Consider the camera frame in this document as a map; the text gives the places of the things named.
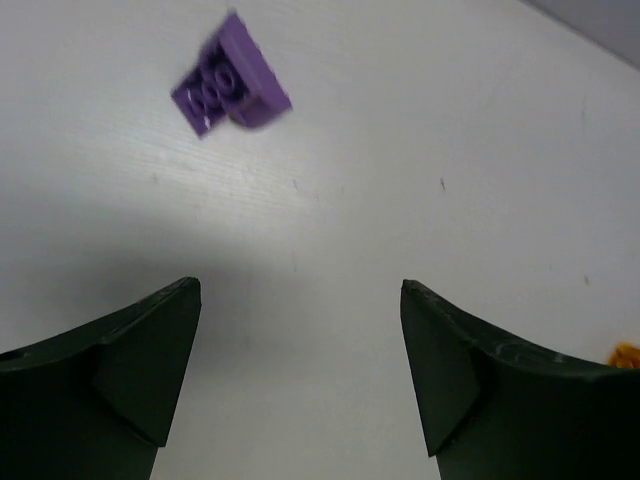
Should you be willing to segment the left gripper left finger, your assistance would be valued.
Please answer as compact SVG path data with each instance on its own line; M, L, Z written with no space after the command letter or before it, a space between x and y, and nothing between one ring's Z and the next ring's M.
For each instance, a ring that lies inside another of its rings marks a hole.
M201 312L185 277L1 356L4 479L148 479L167 444Z

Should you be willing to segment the purple lego brick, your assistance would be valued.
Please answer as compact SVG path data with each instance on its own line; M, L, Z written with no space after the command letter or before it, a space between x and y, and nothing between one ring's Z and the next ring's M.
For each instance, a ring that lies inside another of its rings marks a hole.
M197 137L225 119L258 129L292 108L291 100L236 11L202 45L171 98Z

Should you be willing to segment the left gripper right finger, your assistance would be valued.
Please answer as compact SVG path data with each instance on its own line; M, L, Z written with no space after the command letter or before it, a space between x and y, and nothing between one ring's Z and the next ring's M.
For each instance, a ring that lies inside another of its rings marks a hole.
M426 449L444 479L635 479L639 373L565 355L401 288Z

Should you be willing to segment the yellow round lego piece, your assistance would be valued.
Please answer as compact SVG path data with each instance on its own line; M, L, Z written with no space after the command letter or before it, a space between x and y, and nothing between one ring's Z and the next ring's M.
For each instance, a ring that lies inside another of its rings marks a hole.
M607 364L615 368L639 369L640 348L632 343L618 343L609 355Z

